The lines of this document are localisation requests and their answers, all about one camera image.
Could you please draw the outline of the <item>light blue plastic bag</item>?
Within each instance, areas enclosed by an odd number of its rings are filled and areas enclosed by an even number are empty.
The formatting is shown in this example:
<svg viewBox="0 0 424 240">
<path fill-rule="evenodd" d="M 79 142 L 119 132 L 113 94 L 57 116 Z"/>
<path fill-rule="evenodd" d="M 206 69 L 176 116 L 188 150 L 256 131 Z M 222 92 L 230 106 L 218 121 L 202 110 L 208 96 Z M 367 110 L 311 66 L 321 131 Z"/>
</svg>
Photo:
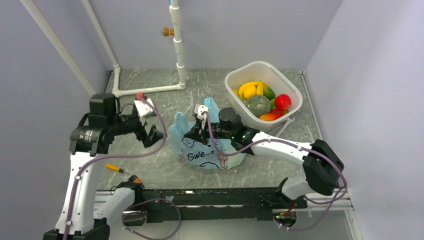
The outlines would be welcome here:
<svg viewBox="0 0 424 240">
<path fill-rule="evenodd" d="M 201 127 L 201 121 L 188 121 L 185 114 L 177 112 L 174 122 L 167 130 L 170 147 L 183 163 L 205 169 L 229 170 L 242 163 L 245 159 L 244 153 L 227 156 L 223 153 L 233 153 L 236 149 L 231 145 L 229 139 L 214 138 L 215 143 L 209 138 L 208 124 L 200 129 L 206 134 L 206 138 L 200 141 L 186 136 L 194 127 Z"/>
</svg>

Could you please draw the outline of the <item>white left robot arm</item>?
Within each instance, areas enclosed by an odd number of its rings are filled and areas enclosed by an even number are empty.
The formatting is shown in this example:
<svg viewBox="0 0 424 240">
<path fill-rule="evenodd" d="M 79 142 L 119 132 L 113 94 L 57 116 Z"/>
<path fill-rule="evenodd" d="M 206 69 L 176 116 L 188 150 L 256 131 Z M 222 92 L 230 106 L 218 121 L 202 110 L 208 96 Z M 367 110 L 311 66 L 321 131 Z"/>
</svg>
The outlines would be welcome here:
<svg viewBox="0 0 424 240">
<path fill-rule="evenodd" d="M 153 101 L 139 93 L 132 106 L 131 114 L 122 114 L 114 94 L 94 94 L 90 98 L 89 111 L 70 134 L 65 201 L 54 229 L 43 235 L 45 240 L 106 240 L 111 225 L 126 209 L 137 210 L 144 205 L 143 184 L 127 180 L 100 208 L 95 208 L 100 170 L 111 158 L 109 147 L 117 136 L 134 134 L 145 148 L 165 141 L 166 136 L 155 126 L 147 129 L 147 118 L 159 115 Z"/>
</svg>

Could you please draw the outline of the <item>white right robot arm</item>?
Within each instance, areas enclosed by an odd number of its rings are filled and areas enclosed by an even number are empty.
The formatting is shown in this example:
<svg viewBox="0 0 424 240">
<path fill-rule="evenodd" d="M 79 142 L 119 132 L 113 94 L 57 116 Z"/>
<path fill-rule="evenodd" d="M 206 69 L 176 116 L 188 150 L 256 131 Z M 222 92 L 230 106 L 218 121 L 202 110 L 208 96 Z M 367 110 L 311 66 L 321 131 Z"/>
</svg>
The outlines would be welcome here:
<svg viewBox="0 0 424 240">
<path fill-rule="evenodd" d="M 346 189 L 344 164 L 327 142 L 296 142 L 271 136 L 243 124 L 231 107 L 219 111 L 218 122 L 212 123 L 207 110 L 200 105 L 194 111 L 194 126 L 184 136 L 202 144 L 216 143 L 216 139 L 230 140 L 236 153 L 268 156 L 302 168 L 296 177 L 284 179 L 275 194 L 276 203 L 289 207 L 297 198 L 317 193 L 330 196 L 335 189 Z"/>
</svg>

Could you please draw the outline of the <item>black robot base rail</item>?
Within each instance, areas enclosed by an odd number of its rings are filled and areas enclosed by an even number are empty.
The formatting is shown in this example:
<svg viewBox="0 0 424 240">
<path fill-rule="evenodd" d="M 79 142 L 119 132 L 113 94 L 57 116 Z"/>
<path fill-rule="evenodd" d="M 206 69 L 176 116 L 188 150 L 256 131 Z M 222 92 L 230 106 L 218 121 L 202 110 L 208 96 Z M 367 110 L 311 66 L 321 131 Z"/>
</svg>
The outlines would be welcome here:
<svg viewBox="0 0 424 240">
<path fill-rule="evenodd" d="M 279 210 L 294 213 L 306 209 L 304 196 L 290 200 L 280 187 L 145 189 L 140 183 L 121 182 L 110 189 L 135 191 L 129 211 L 145 214 L 147 223 L 256 219 L 270 221 Z"/>
</svg>

